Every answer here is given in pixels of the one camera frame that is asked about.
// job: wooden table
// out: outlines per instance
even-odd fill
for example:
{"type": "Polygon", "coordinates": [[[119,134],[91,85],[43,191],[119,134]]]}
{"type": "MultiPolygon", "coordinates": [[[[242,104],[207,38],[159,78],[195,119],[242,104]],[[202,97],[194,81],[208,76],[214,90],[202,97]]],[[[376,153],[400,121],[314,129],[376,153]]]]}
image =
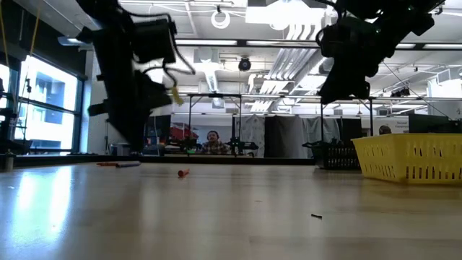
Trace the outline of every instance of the wooden table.
{"type": "Polygon", "coordinates": [[[92,163],[2,173],[0,259],[461,259],[461,188],[314,169],[92,163]]]}

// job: ventilation duct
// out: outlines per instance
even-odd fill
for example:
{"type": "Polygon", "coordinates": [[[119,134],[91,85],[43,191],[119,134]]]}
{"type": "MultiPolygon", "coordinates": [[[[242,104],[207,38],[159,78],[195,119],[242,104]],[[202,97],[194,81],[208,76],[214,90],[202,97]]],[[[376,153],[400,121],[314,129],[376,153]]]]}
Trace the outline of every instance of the ventilation duct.
{"type": "MultiPolygon", "coordinates": [[[[210,93],[218,93],[218,81],[215,73],[219,69],[218,50],[209,47],[194,50],[194,66],[205,74],[210,93]]],[[[212,99],[212,108],[220,109],[224,107],[225,101],[222,98],[212,99]]]]}

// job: ceiling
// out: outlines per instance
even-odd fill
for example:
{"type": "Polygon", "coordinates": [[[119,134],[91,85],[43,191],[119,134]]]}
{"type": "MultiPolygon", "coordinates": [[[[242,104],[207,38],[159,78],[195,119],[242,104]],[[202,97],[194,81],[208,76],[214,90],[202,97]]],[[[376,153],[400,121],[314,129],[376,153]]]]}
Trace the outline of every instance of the ceiling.
{"type": "MultiPolygon", "coordinates": [[[[84,26],[95,29],[95,25],[80,9],[75,0],[15,0],[29,12],[36,13],[40,4],[40,18],[64,35],[74,37],[84,26]]],[[[269,25],[245,23],[246,0],[234,1],[234,7],[223,5],[225,11],[235,12],[230,15],[230,25],[225,29],[217,29],[211,23],[211,15],[215,6],[197,6],[164,1],[161,5],[152,5],[151,1],[137,1],[137,4],[123,4],[123,8],[136,13],[148,14],[169,12],[178,28],[178,38],[227,38],[227,39],[285,39],[289,30],[273,30],[269,25]]],[[[434,16],[435,26],[421,37],[410,34],[406,42],[446,42],[462,43],[461,16],[445,14],[461,13],[462,1],[447,0],[444,12],[434,16]]],[[[276,61],[280,49],[275,48],[216,48],[219,52],[220,70],[216,72],[218,82],[248,82],[250,72],[239,72],[237,69],[240,57],[248,56],[252,63],[252,73],[267,73],[276,61]]],[[[193,58],[194,48],[182,48],[187,59],[193,58]]],[[[420,95],[425,94],[426,79],[434,77],[446,66],[462,64],[462,51],[397,51],[395,56],[384,61],[378,75],[368,79],[372,92],[380,92],[385,87],[393,86],[404,79],[410,80],[411,88],[420,95]]],[[[205,75],[199,72],[196,76],[176,75],[179,85],[197,85],[205,81],[205,75]]]]}

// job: window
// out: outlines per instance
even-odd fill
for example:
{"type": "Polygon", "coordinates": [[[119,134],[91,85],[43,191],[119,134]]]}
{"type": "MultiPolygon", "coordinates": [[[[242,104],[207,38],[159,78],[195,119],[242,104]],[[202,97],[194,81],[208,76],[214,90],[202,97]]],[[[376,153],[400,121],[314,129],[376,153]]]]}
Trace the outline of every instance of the window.
{"type": "Polygon", "coordinates": [[[26,140],[32,140],[31,149],[72,148],[74,115],[71,113],[21,103],[17,124],[26,126],[26,129],[16,128],[14,138],[22,140],[25,132],[26,140]]]}
{"type": "Polygon", "coordinates": [[[80,113],[76,109],[80,83],[76,77],[28,56],[21,63],[17,89],[22,99],[14,138],[30,141],[31,152],[77,150],[79,137],[74,134],[74,126],[79,127],[80,113]]]}
{"type": "MultiPolygon", "coordinates": [[[[3,80],[3,88],[5,92],[9,90],[9,69],[7,66],[0,64],[0,78],[3,80]]],[[[6,107],[6,98],[0,98],[0,108],[6,107]]],[[[0,116],[0,121],[5,120],[4,116],[0,116]]]]}
{"type": "Polygon", "coordinates": [[[19,96],[73,111],[76,108],[77,78],[28,56],[21,64],[19,96]],[[30,93],[27,92],[26,79],[30,80],[30,93]]]}

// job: white curtain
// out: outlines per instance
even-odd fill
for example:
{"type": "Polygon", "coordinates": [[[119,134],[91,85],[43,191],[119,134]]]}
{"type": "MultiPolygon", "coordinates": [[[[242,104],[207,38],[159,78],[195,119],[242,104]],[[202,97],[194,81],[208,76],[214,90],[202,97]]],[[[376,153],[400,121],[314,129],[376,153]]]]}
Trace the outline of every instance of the white curtain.
{"type": "MultiPolygon", "coordinates": [[[[243,125],[240,134],[240,141],[254,142],[258,150],[253,152],[255,158],[263,158],[265,155],[265,118],[260,116],[249,116],[242,118],[243,125]]],[[[239,118],[236,120],[236,136],[239,136],[239,118]]]]}

